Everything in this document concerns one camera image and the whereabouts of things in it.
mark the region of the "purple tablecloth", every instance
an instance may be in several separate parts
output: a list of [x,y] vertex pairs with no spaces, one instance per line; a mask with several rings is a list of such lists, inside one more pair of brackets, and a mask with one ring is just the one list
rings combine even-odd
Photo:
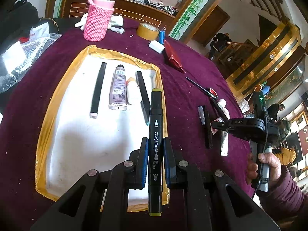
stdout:
[[[41,125],[50,98],[73,59],[87,45],[119,51],[145,62],[153,63],[161,70],[164,85],[168,136],[173,149],[179,150],[184,159],[195,163],[201,170],[222,169],[249,195],[252,189],[245,183],[248,142],[229,135],[228,156],[220,156],[220,137],[213,138],[213,149],[204,144],[204,130],[198,117],[198,106],[205,105],[210,119],[217,118],[209,99],[185,77],[203,87],[211,87],[219,98],[227,101],[231,118],[241,117],[241,111],[227,83],[214,63],[184,44],[169,37],[167,40],[177,51],[186,74],[166,64],[164,55],[148,47],[149,41],[136,35],[139,25],[124,20],[126,32],[122,35],[108,31],[104,40],[89,42],[80,29],[73,29],[58,39],[32,66],[18,84],[10,98],[0,126],[0,203],[13,216],[23,230],[30,226],[50,207],[52,201],[35,191],[35,152]],[[146,212],[130,213],[131,230],[183,228],[183,201],[180,192],[171,194],[170,204],[164,207],[161,218],[149,218]]]

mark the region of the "black bag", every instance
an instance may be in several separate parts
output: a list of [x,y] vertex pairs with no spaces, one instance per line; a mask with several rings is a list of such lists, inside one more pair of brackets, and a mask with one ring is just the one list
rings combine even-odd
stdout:
[[30,2],[21,0],[15,3],[0,21],[0,55],[20,37],[28,38],[32,26],[38,21],[38,11]]

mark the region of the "white tray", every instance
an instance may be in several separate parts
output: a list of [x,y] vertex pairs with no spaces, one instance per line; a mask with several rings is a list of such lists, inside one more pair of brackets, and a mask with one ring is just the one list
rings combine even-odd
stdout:
[[[90,118],[92,96],[102,62],[107,63],[97,119]],[[126,80],[141,71],[151,100],[155,88],[154,70],[143,70],[118,60],[87,56],[71,80],[62,99],[46,167],[46,189],[62,196],[88,170],[112,169],[128,160],[130,152],[140,148],[142,137],[149,136],[141,105],[129,105],[127,111],[108,108],[113,73],[122,64]],[[128,205],[148,202],[147,183],[143,190],[130,190]]]

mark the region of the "brick pattern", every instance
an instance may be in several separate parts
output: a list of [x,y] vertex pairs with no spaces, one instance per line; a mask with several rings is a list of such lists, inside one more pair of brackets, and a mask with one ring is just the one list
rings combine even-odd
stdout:
[[[88,12],[89,4],[87,3],[72,3],[70,7],[70,18],[81,18],[85,13]],[[159,27],[161,21],[153,19],[151,17],[146,17],[144,15],[130,12],[127,10],[115,8],[114,13],[115,16],[121,15],[124,18],[134,19],[138,22],[148,23],[153,25],[154,27]]]

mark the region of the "wooden door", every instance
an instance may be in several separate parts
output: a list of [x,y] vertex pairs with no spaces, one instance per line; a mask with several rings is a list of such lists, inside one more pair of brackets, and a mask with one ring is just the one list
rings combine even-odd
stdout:
[[206,46],[212,41],[213,37],[219,32],[229,18],[230,16],[224,12],[221,7],[216,6],[192,38],[203,46]]

